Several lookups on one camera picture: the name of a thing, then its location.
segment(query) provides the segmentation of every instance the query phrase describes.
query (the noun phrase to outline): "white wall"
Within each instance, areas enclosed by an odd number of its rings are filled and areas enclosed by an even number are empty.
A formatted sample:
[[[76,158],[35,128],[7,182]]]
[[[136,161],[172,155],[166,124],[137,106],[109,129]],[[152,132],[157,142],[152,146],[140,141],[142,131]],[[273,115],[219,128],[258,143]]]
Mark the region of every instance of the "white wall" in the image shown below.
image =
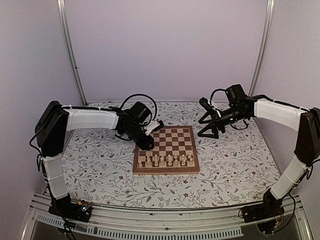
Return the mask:
[[[198,101],[248,91],[267,0],[68,0],[78,71],[89,102],[146,93]],[[226,100],[217,94],[216,100]]]
[[[29,147],[51,100],[80,104],[54,0],[3,0],[0,7],[0,239],[17,240],[44,180]]]
[[[255,94],[307,108],[320,108],[320,2],[275,1],[272,28]],[[297,134],[272,122],[258,121],[283,171],[296,146]],[[320,164],[299,195],[314,239],[320,239]]]

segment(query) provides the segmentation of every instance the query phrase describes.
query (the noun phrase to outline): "floral pattern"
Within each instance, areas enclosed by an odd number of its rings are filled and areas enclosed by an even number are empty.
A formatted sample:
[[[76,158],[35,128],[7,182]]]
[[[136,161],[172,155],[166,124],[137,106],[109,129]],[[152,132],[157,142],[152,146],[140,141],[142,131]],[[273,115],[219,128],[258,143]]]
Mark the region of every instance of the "floral pattern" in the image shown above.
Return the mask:
[[[154,111],[152,104],[146,103]],[[95,103],[93,107],[119,106]],[[221,103],[219,108],[228,105]],[[253,120],[245,130],[226,126],[219,139],[198,137],[205,113],[196,102],[159,102],[165,125],[191,125],[200,173],[133,175],[135,144],[107,129],[76,130],[62,156],[67,189],[74,199],[135,208],[205,208],[259,201],[280,177],[276,163]]]

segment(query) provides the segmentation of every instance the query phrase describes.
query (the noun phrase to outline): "chessboard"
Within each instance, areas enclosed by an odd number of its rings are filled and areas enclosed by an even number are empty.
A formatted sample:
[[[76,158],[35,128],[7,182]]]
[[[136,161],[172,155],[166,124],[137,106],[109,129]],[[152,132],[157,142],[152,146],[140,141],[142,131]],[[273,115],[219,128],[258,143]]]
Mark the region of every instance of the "chessboard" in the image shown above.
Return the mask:
[[[133,174],[198,174],[199,162],[192,126],[165,126],[150,134],[152,150],[135,147]]]

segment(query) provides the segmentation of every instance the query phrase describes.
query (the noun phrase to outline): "robotic arm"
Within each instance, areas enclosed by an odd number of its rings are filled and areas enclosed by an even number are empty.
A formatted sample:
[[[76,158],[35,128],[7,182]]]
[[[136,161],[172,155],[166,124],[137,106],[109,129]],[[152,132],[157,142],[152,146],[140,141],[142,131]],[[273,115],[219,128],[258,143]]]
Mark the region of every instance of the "robotic arm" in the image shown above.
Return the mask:
[[[61,163],[66,132],[95,128],[116,130],[120,135],[116,137],[132,140],[142,150],[153,149],[154,139],[150,133],[161,129],[164,124],[151,120],[151,117],[148,123],[144,123],[150,115],[151,111],[139,101],[126,110],[62,106],[52,101],[35,127],[35,137],[41,149],[37,158],[38,168],[42,168],[52,198],[49,212],[83,222],[88,222],[91,215],[91,205],[83,200],[72,203],[66,188]]]
[[[313,161],[320,155],[320,109],[296,107],[272,100],[265,95],[249,97],[239,84],[227,88],[225,93],[230,108],[223,111],[209,104],[204,97],[200,99],[200,105],[207,112],[199,123],[207,125],[198,133],[198,136],[219,138],[219,131],[225,133],[226,125],[232,126],[233,123],[243,120],[248,127],[245,119],[251,117],[271,120],[298,132],[293,159],[279,180],[263,195],[263,203],[241,209],[246,223],[283,214],[283,198],[301,182],[312,167]],[[269,228],[272,233],[274,225],[270,225]]]

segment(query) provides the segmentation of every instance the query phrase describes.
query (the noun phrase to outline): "vertical metal post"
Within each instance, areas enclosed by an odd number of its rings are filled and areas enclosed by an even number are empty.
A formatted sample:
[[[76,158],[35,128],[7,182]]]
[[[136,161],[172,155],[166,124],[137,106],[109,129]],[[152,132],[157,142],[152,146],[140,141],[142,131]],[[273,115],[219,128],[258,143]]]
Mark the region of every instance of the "vertical metal post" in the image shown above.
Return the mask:
[[[272,17],[274,13],[274,6],[275,6],[275,0],[268,0],[267,6],[266,6],[263,35],[262,35],[258,59],[256,61],[253,78],[252,78],[249,93],[248,93],[249,96],[254,95],[257,87],[258,79],[260,76],[260,72],[261,72],[261,68],[262,68],[262,64],[264,61],[264,56],[267,48],[268,38],[270,34]]]
[[[84,88],[83,88],[81,80],[80,80],[78,67],[77,67],[77,63],[76,63],[76,58],[75,58],[74,50],[73,50],[73,47],[71,44],[65,1],[64,0],[57,0],[57,4],[58,4],[58,12],[59,12],[59,16],[60,16],[60,22],[61,22],[62,32],[63,32],[63,36],[64,36],[64,41],[65,41],[67,53],[69,56],[69,61],[71,64],[76,89],[78,91],[82,105],[86,106],[88,103],[86,100]]]

